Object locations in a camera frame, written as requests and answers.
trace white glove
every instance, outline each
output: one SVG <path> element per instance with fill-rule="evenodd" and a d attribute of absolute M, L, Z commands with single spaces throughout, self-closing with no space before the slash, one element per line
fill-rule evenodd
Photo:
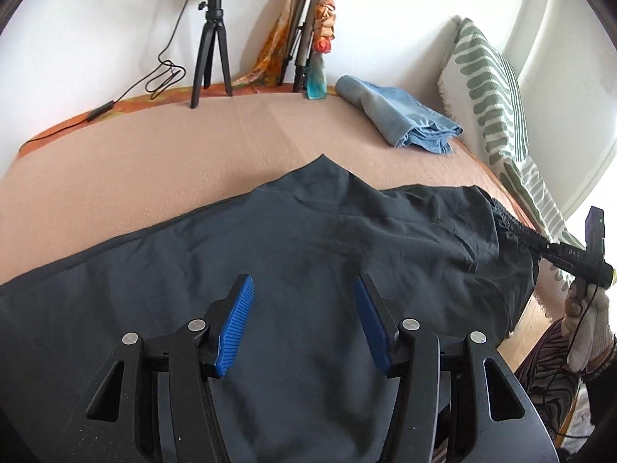
<path fill-rule="evenodd" d="M 585 281 L 577 278 L 570 285 L 564 302 L 566 317 L 561 321 L 561 333 L 570 344 L 575 337 L 576 327 L 595 292 L 591 307 L 582 320 L 575 343 L 568 355 L 568 365 L 573 372 L 582 370 L 588 362 L 600 357 L 612 344 L 615 336 L 609 326 L 609 297 L 602 287 L 587 287 Z"/>

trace dark gray garment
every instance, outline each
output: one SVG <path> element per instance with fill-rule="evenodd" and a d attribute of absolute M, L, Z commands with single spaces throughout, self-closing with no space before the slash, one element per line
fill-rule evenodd
<path fill-rule="evenodd" d="M 492 207 L 476 187 L 380 192 L 321 157 L 33 270 L 0 287 L 0 407 L 48 461 L 126 332 L 172 333 L 249 273 L 243 342 L 212 382 L 232 461 L 373 463 L 398 381 L 372 364 L 352 295 L 358 274 L 436 332 L 480 330 L 498 345 L 538 264 Z"/>

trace bed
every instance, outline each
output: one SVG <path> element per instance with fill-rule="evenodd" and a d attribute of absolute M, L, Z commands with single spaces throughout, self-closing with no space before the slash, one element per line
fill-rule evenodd
<path fill-rule="evenodd" d="M 322 154 L 371 186 L 478 185 L 530 225 L 492 173 L 457 140 L 438 156 L 387 144 L 363 112 L 329 96 L 282 88 L 211 92 L 196 110 L 187 89 L 119 103 L 97 123 L 24 146 L 0 181 L 0 284 L 115 236 L 246 193 Z M 531 298 L 499 351 L 516 368 L 548 327 Z"/>

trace teal fabric tassel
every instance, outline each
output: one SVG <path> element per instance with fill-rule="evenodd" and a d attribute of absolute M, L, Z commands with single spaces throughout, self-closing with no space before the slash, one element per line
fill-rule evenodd
<path fill-rule="evenodd" d="M 307 97 L 309 99 L 325 99 L 328 95 L 326 82 L 326 64 L 323 54 L 314 53 L 310 58 L 307 74 Z"/>

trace person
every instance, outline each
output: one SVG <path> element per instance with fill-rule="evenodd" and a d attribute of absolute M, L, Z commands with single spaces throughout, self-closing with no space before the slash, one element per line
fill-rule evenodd
<path fill-rule="evenodd" d="M 585 286 L 580 279 L 571 284 L 564 302 L 566 317 L 548 328 L 516 371 L 553 440 L 560 435 L 558 429 L 572 406 L 579 379 L 587 386 L 594 430 L 576 454 L 558 450 L 560 462 L 567 463 L 617 458 L 617 338 L 609 324 L 606 290 Z M 572 371 L 567 364 L 576 364 L 574 368 L 582 364 L 582 370 Z"/>

